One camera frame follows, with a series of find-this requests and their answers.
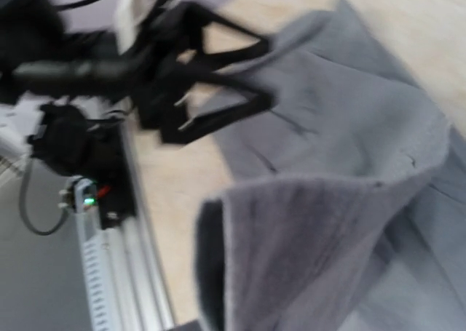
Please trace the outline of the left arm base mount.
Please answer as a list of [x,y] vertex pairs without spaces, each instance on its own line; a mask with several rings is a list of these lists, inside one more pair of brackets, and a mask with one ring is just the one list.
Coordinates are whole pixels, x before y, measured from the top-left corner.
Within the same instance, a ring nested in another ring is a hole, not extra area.
[[91,119],[72,104],[45,103],[35,133],[26,138],[31,157],[63,177],[89,179],[84,208],[99,208],[103,228],[119,225],[134,210],[120,128],[123,116]]

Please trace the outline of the grey long sleeve shirt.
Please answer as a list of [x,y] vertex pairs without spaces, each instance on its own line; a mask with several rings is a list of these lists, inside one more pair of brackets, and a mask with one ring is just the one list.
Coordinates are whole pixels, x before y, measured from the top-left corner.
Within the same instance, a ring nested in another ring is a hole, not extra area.
[[196,230],[202,330],[463,330],[465,140],[347,0],[243,79],[277,105],[215,139],[235,184]]

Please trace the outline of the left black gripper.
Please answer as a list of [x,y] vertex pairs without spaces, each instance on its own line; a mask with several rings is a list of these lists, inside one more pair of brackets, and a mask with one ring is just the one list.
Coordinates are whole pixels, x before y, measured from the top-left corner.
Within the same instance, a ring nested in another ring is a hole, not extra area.
[[[164,144],[187,145],[237,121],[270,109],[271,91],[233,76],[187,73],[188,69],[222,69],[268,54],[269,36],[238,23],[197,1],[183,1],[148,21],[141,35],[145,73],[132,94],[143,130],[158,131]],[[244,103],[190,117],[186,93],[197,82],[227,87]]]

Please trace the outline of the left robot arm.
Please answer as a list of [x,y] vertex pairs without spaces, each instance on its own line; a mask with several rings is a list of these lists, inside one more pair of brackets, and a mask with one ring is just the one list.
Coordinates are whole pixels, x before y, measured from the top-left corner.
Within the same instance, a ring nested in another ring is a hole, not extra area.
[[[269,39],[195,1],[120,0],[112,31],[69,33],[66,5],[1,0],[1,102],[25,92],[53,99],[129,98],[140,126],[163,143],[186,145],[270,109],[272,93],[223,74],[265,55]],[[197,83],[233,89],[244,103],[190,117],[186,96]]]

